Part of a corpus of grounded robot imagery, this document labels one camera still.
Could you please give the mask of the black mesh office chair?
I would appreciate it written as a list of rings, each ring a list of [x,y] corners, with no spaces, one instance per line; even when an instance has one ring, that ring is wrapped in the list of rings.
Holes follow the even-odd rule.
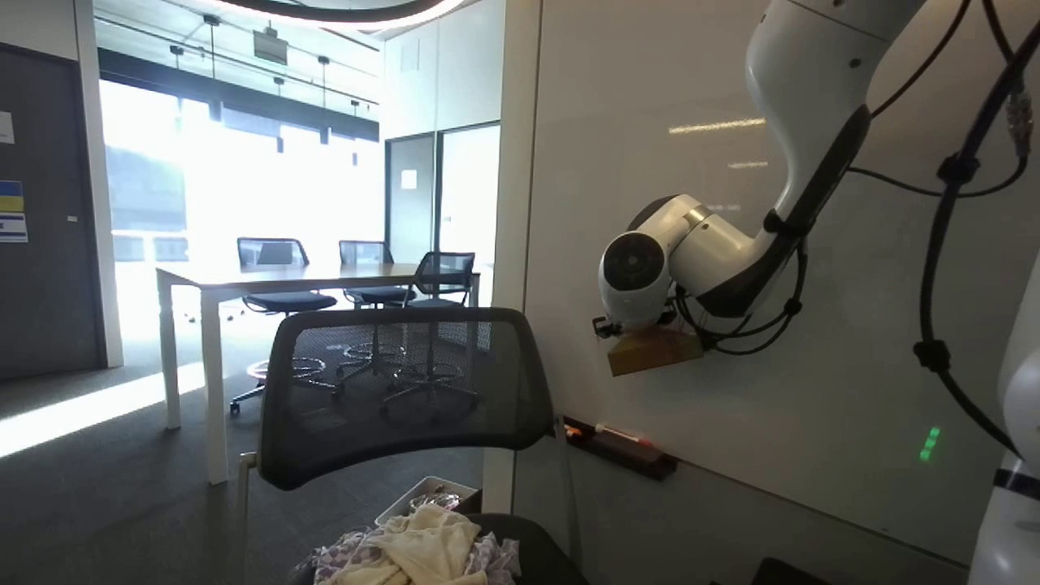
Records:
[[[553,398],[522,313],[313,313],[277,329],[259,439],[240,455],[240,476],[295,492],[406,451],[522,451],[553,435]],[[520,542],[518,585],[589,585],[539,525],[458,515]]]

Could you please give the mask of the black chair behind table right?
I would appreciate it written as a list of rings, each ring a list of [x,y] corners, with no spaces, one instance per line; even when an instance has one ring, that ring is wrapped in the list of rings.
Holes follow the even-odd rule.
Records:
[[[474,287],[470,252],[429,252],[411,274],[408,308],[467,308]]]

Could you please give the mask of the crumpled white cloth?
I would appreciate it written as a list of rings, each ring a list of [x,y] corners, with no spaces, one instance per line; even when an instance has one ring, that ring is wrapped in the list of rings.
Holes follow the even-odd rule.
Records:
[[[440,503],[313,552],[313,585],[518,585],[520,576],[518,541]]]

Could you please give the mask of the black chair behind table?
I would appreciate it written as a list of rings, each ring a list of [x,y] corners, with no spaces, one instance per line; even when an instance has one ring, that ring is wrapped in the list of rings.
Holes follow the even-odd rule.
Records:
[[[408,308],[467,308],[474,287],[470,252],[429,252],[411,274]]]
[[[406,284],[373,284],[373,274],[394,264],[383,242],[342,242],[338,264],[343,274],[359,274],[359,284],[343,289],[355,308],[398,308],[411,300]]]
[[[236,268],[242,274],[298,274],[308,268],[308,254],[298,238],[240,238]],[[265,317],[295,317],[295,313],[332,308],[334,300],[319,289],[272,289],[272,292],[249,292],[242,306]],[[254,378],[254,387],[229,400],[226,407],[229,417],[236,417],[248,400],[264,393],[265,363],[255,362],[248,369],[248,374]]]

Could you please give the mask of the black chair behind table middle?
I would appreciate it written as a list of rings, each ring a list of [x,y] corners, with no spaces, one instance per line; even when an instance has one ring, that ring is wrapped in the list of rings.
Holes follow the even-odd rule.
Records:
[[[406,284],[373,284],[373,274],[394,264],[383,242],[342,242],[338,264],[343,274],[359,274],[359,284],[343,289],[355,308],[398,308],[411,300]]]

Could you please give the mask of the dark marker tray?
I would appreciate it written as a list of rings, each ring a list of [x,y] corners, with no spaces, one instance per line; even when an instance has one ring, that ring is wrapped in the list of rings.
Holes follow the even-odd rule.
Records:
[[[637,471],[642,479],[662,482],[680,467],[680,460],[642,441],[642,439],[627,439],[613,429],[593,425],[593,435],[589,441],[570,441],[589,455],[599,455],[604,461],[613,461],[627,471]]]

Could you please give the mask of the black chair behind table left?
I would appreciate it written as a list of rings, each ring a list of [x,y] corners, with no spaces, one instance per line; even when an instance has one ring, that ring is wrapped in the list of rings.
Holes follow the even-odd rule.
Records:
[[[240,238],[236,268],[242,274],[298,274],[308,268],[308,254],[298,238]],[[319,289],[272,289],[272,292],[249,292],[242,306],[265,317],[295,317],[295,313],[332,308],[334,300]],[[254,378],[254,387],[229,400],[226,407],[229,417],[236,417],[248,400],[264,393],[265,363],[255,362],[248,369],[248,374]]]

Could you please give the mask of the orange marker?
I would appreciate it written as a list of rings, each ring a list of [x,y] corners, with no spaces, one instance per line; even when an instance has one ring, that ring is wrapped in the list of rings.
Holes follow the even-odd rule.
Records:
[[[593,425],[566,422],[566,421],[561,421],[561,439],[566,439],[566,441],[589,441],[591,435],[593,435]]]

